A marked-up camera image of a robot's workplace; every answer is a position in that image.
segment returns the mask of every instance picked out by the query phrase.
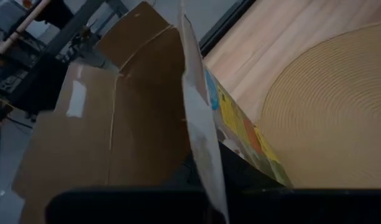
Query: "black machine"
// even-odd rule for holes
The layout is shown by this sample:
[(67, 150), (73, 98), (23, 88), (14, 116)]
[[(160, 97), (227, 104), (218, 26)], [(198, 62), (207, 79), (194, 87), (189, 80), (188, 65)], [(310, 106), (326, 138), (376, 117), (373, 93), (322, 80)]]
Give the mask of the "black machine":
[[(22, 33), (12, 49), (4, 55), (0, 54), (0, 100), (5, 103), (0, 109), (0, 123), (14, 108), (24, 110), (29, 115), (54, 109), (68, 64), (79, 56), (84, 45), (90, 44), (89, 42), (95, 43), (98, 38), (90, 33), (91, 37), (85, 42), (75, 45), (72, 40), (78, 40), (89, 18), (105, 1), (86, 1), (81, 9), (73, 14), (63, 0), (52, 0), (35, 20), (49, 22), (59, 28), (60, 32), (47, 45), (40, 45), (32, 39), (36, 42), (36, 48), (29, 44), (34, 41), (28, 40), (28, 35)], [(37, 1), (27, 14), (17, 21), (9, 33), (4, 34), (5, 38), (16, 32), (17, 27), (39, 2)], [(125, 6), (114, 8), (112, 14), (123, 15), (125, 10)], [(103, 26), (111, 18), (112, 16), (109, 16), (103, 22)], [(61, 50), (69, 43), (69, 51), (66, 55), (61, 55)]]
[[(381, 223), (381, 190), (288, 189), (219, 143), (231, 223)], [(48, 224), (225, 223), (191, 155), (160, 187), (93, 187), (56, 196)]]

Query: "yellow printed panel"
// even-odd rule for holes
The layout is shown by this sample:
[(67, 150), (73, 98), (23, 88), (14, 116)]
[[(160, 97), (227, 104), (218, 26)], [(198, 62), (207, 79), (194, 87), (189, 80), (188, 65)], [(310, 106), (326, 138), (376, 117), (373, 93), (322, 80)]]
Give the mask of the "yellow printed panel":
[(236, 115), (232, 107), (232, 100), (225, 94), (224, 90), (222, 90), (219, 85), (216, 88), (218, 89), (219, 105), (221, 107), (223, 122), (234, 132), (234, 134), (238, 135)]
[(248, 138), (246, 127), (244, 126), (242, 112), (240, 108), (236, 107), (236, 127), (238, 136), (243, 142), (251, 145), (250, 139)]
[(255, 128), (255, 133), (257, 134), (260, 146), (262, 147), (262, 151), (265, 153), (266, 157), (269, 159), (276, 161), (277, 163), (280, 163), (273, 152), (273, 149), (270, 147), (270, 144), (266, 141), (264, 136), (260, 133), (258, 128)]
[(277, 166), (280, 166), (280, 164), (276, 165), (276, 164), (274, 164), (274, 161), (270, 161), (270, 166), (272, 168), (273, 173), (275, 174), (277, 182), (279, 182), (283, 185), (287, 185), (286, 180), (282, 177), (282, 175), (281, 175), (281, 173), (277, 167)]

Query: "brown cardboard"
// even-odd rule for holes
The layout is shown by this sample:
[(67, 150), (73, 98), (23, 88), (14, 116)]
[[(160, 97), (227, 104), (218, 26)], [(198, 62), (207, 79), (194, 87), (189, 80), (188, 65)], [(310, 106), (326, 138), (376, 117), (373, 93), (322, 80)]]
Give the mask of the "brown cardboard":
[[(145, 6), (141, 4), (123, 21), (156, 21), (155, 11), (141, 12), (151, 9)], [(126, 33), (153, 35), (137, 30)], [(161, 184), (190, 153), (183, 122), (185, 65), (179, 33), (172, 27), (159, 38), (150, 38), (152, 44), (135, 56), (126, 48), (135, 46), (131, 42), (121, 45), (125, 54), (112, 56), (116, 62), (136, 57), (124, 67), (125, 75), (75, 63), (70, 66), (55, 110), (38, 117), (12, 187), (25, 199), (22, 223), (43, 223), (49, 200), (76, 187)], [(103, 40), (98, 47), (102, 46), (114, 48)], [(74, 82), (86, 89), (83, 103), (73, 100)], [(70, 112), (70, 106), (81, 104), (81, 113)]]
[[(204, 68), (182, 12), (179, 21), (173, 27), (143, 2), (96, 46), (120, 75), (70, 65), (55, 110), (38, 117), (12, 186), (25, 199), (22, 223), (43, 223), (49, 200), (74, 188), (161, 184), (191, 150), (211, 204), (228, 220), (217, 140), (247, 156), (260, 144), (230, 96), (230, 107), (219, 103), (227, 93)], [(243, 158), (268, 174), (266, 155)]]

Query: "circular wood pattern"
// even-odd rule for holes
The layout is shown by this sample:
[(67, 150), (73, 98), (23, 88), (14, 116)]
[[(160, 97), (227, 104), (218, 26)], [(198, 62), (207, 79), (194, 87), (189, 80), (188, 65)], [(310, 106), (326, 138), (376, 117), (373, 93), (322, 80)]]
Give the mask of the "circular wood pattern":
[(381, 187), (381, 24), (326, 40), (272, 85), (259, 121), (295, 187)]

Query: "wooden surface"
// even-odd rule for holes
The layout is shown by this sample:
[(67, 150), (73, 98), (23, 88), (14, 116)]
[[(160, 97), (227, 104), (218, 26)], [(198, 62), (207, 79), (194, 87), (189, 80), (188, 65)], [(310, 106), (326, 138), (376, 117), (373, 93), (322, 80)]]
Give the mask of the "wooden surface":
[(257, 0), (204, 59), (256, 122), (269, 88), (318, 42), (381, 21), (381, 0)]
[(292, 61), (258, 125), (294, 187), (381, 188), (381, 24)]

